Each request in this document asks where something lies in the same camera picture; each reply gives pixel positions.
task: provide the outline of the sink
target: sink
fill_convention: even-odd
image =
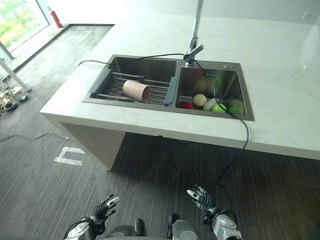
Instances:
[[[210,117],[231,118],[224,112],[204,111],[180,108],[180,102],[189,102],[195,94],[204,94],[207,99],[214,97],[228,109],[241,106],[242,111],[236,112],[244,120],[254,121],[253,112],[245,86],[241,65],[234,62],[216,62],[198,60],[206,73],[215,76],[203,76],[203,71],[197,66],[185,66],[182,59],[173,58],[144,58],[129,62],[139,56],[113,55],[88,94],[86,103],[114,105],[139,109],[149,109],[181,114],[203,115]],[[122,91],[122,85],[127,80],[133,80],[149,85],[151,95],[148,102],[135,100]],[[205,83],[206,88],[199,87]]]

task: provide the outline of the fire extinguisher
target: fire extinguisher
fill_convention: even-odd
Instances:
[[[61,22],[60,22],[60,20],[59,20],[59,18],[58,18],[58,16],[57,16],[57,14],[56,14],[56,12],[53,11],[53,10],[51,10],[50,7],[48,7],[48,9],[49,9],[49,14],[52,16],[52,18],[53,18],[56,26],[57,26],[59,29],[62,28],[62,24],[61,24]]]

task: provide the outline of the paper cup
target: paper cup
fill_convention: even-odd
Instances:
[[[148,85],[128,80],[123,84],[123,92],[136,100],[147,102],[150,97],[150,87]]]

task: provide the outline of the gray carpet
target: gray carpet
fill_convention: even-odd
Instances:
[[[63,136],[38,112],[108,30],[71,27],[19,71],[33,87],[31,100],[0,118],[1,139]],[[62,239],[71,223],[114,193],[120,202],[108,229],[142,218],[147,235],[164,237],[173,212],[193,223],[202,239],[214,239],[186,189],[200,184],[227,208],[225,193],[213,183],[238,149],[127,133],[112,172],[106,172],[79,153],[67,157],[82,166],[54,162],[63,147],[76,145],[54,136],[0,142],[0,233]],[[222,179],[244,239],[320,239],[319,173],[317,160],[245,151]]]

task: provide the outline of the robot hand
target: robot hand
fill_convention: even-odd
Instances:
[[[214,199],[202,187],[195,185],[192,190],[186,191],[194,200],[194,204],[203,212],[209,211],[214,205]]]
[[[93,209],[90,218],[93,220],[93,222],[107,220],[110,215],[116,212],[116,210],[110,210],[117,205],[117,202],[119,202],[119,200],[120,198],[118,196],[114,197],[114,195],[111,194],[105,200],[103,200],[101,204]]]
[[[94,240],[97,235],[105,232],[105,221],[114,214],[113,208],[117,205],[120,198],[113,194],[96,206],[90,217],[83,217],[75,222],[65,233],[65,240]]]
[[[218,240],[242,240],[237,224],[229,217],[230,211],[217,208],[214,199],[202,187],[195,185],[186,191],[195,205],[202,210],[201,220],[210,225]]]

